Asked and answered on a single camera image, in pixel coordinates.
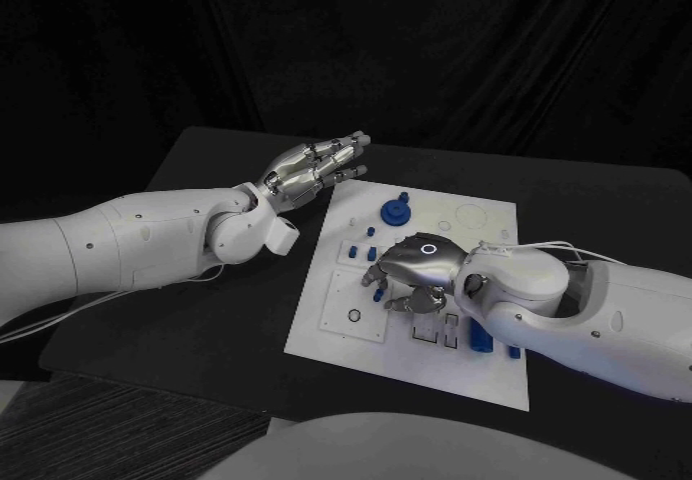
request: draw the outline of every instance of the black table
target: black table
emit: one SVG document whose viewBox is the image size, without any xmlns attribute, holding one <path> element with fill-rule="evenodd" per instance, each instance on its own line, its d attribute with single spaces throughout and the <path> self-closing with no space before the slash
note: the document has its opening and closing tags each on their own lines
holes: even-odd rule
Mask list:
<svg viewBox="0 0 692 480">
<path fill-rule="evenodd" d="M 149 190 L 254 182 L 270 160 L 311 140 L 189 128 Z M 363 180 L 515 202 L 522 243 L 568 240 L 626 263 L 692 276 L 683 249 L 692 187 L 679 172 L 378 144 L 362 161 Z M 692 431 L 692 407 L 532 352 L 529 413 L 283 353 L 330 195 L 286 214 L 301 231 L 287 257 L 262 250 L 213 282 L 138 292 L 88 309 L 59 328 L 42 367 L 296 421 L 365 411 L 444 417 L 523 435 L 640 478 L 689 474 L 681 439 Z"/>
</svg>

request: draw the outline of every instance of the blue plastic part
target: blue plastic part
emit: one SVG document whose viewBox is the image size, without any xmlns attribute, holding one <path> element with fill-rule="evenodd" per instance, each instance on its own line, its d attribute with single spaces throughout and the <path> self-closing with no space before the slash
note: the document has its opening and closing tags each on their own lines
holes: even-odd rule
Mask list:
<svg viewBox="0 0 692 480">
<path fill-rule="evenodd" d="M 472 350 L 490 353 L 493 351 L 493 337 L 486 332 L 480 323 L 472 318 Z"/>
<path fill-rule="evenodd" d="M 382 220 L 392 227 L 401 227 L 411 220 L 411 207 L 401 200 L 389 200 L 379 211 Z"/>
<path fill-rule="evenodd" d="M 509 347 L 509 358 L 515 360 L 522 358 L 522 349 L 519 347 Z"/>
</svg>

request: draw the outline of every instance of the silver robotic hand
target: silver robotic hand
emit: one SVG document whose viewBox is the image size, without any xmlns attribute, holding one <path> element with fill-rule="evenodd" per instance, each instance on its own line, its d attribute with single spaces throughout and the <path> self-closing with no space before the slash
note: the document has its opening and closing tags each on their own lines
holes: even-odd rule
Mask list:
<svg viewBox="0 0 692 480">
<path fill-rule="evenodd" d="M 369 143 L 371 137 L 359 130 L 348 137 L 301 144 L 274 159 L 255 186 L 277 213 L 300 208 L 324 187 L 368 171 L 363 165 L 340 168 Z"/>
<path fill-rule="evenodd" d="M 414 287 L 411 296 L 389 300 L 385 309 L 398 312 L 431 313 L 447 304 L 446 294 L 454 295 L 454 282 L 467 257 L 466 251 L 447 238 L 430 233 L 407 237 L 382 255 L 363 276 L 366 287 L 378 282 L 388 288 L 386 278 Z"/>
</svg>

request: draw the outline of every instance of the white board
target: white board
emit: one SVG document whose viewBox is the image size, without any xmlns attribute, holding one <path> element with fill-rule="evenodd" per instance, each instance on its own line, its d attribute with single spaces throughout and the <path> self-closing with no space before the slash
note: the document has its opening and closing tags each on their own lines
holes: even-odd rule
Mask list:
<svg viewBox="0 0 692 480">
<path fill-rule="evenodd" d="M 392 227 L 379 210 L 404 191 L 411 221 Z M 375 227 L 372 237 L 368 227 Z M 337 184 L 284 352 L 528 411 L 523 351 L 522 358 L 512 359 L 497 340 L 492 353 L 470 349 L 470 319 L 453 298 L 440 313 L 414 318 L 384 310 L 389 298 L 411 292 L 408 286 L 389 281 L 379 302 L 373 300 L 376 283 L 361 286 L 373 263 L 366 259 L 369 247 L 376 247 L 379 258 L 417 232 L 450 238 L 466 251 L 479 240 L 516 244 L 516 206 L 359 180 Z M 350 246 L 358 247 L 353 259 Z M 361 314 L 356 322 L 349 319 L 352 310 Z"/>
</svg>

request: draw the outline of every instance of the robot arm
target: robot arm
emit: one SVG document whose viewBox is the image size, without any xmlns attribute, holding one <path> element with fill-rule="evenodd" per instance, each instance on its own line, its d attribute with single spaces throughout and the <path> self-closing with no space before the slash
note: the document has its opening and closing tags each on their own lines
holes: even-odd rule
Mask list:
<svg viewBox="0 0 692 480">
<path fill-rule="evenodd" d="M 74 215 L 0 225 L 0 325 L 77 295 L 185 281 L 248 261 L 262 246 L 286 255 L 299 231 L 278 213 L 365 173 L 336 169 L 369 143 L 358 131 L 299 145 L 257 184 L 137 193 Z"/>
<path fill-rule="evenodd" d="M 385 252 L 363 285 L 386 286 L 392 277 L 415 287 L 385 308 L 441 309 L 444 302 L 421 295 L 437 288 L 505 344 L 636 392 L 692 402 L 691 279 L 604 261 L 568 271 L 534 248 L 482 243 L 467 254 L 450 243 L 418 233 Z M 565 293 L 578 298 L 580 312 L 557 318 Z"/>
</svg>

